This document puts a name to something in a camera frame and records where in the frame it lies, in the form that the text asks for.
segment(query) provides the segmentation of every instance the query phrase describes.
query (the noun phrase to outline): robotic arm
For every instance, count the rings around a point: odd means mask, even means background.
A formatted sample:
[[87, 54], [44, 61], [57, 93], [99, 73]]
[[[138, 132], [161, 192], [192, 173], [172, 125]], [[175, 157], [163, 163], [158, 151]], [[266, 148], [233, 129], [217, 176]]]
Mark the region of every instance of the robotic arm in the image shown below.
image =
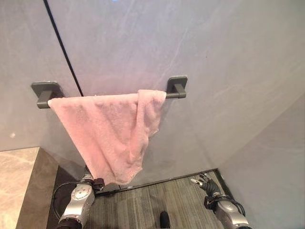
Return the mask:
[[104, 186], [104, 180], [93, 179], [86, 166], [84, 176], [72, 191], [71, 200], [60, 217], [56, 229], [82, 229], [87, 222], [95, 195], [102, 191]]
[[252, 229], [245, 218], [243, 206], [226, 195], [221, 195], [218, 185], [208, 174], [200, 174], [203, 180], [191, 179], [200, 188], [206, 191], [204, 206], [214, 212], [225, 229]]
[[[241, 204], [229, 196], [221, 195], [220, 188], [207, 174], [200, 174], [200, 177], [203, 180], [191, 179], [191, 181], [206, 191], [207, 196], [204, 198], [204, 206], [214, 212], [224, 228], [252, 229], [245, 218], [244, 208]], [[85, 167], [83, 178], [76, 184], [77, 186], [71, 193], [71, 200], [63, 215], [60, 217], [54, 209], [56, 215], [60, 218], [56, 229], [83, 229], [95, 195], [101, 192], [105, 186], [103, 179], [93, 179], [87, 167]]]

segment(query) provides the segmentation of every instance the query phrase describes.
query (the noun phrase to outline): gray carpet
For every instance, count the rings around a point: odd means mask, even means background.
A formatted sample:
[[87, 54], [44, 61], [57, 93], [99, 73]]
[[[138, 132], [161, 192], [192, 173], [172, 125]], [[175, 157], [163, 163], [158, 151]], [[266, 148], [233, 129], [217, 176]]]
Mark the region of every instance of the gray carpet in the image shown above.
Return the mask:
[[[214, 172], [210, 176], [217, 182]], [[85, 229], [160, 228], [163, 210], [168, 212], [174, 229], [222, 229], [213, 212], [203, 205], [205, 192], [190, 178], [98, 197]]]

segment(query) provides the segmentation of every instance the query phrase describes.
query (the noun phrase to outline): towel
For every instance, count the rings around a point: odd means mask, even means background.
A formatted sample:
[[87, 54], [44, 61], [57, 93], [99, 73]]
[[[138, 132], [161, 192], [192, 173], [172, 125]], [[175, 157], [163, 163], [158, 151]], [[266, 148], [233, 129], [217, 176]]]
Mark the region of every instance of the towel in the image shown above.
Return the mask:
[[54, 98], [48, 101], [94, 178], [128, 184], [142, 169], [148, 138], [159, 129], [165, 92]]

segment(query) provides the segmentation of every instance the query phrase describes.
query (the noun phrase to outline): black shoe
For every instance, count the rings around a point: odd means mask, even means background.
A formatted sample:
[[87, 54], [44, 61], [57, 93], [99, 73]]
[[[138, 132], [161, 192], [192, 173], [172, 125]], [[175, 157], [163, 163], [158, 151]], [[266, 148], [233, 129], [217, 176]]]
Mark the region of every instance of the black shoe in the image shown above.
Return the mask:
[[160, 214], [160, 227], [161, 228], [171, 228], [170, 218], [166, 211], [163, 211]]

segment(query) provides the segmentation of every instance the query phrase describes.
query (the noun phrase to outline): beige marble surface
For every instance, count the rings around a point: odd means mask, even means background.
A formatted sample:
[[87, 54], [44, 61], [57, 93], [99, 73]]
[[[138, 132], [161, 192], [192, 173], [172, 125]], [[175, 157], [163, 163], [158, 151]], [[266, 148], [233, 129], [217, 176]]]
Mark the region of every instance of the beige marble surface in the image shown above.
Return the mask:
[[0, 227], [14, 229], [39, 147], [0, 152]]
[[46, 228], [58, 164], [40, 147], [0, 152], [0, 228]]

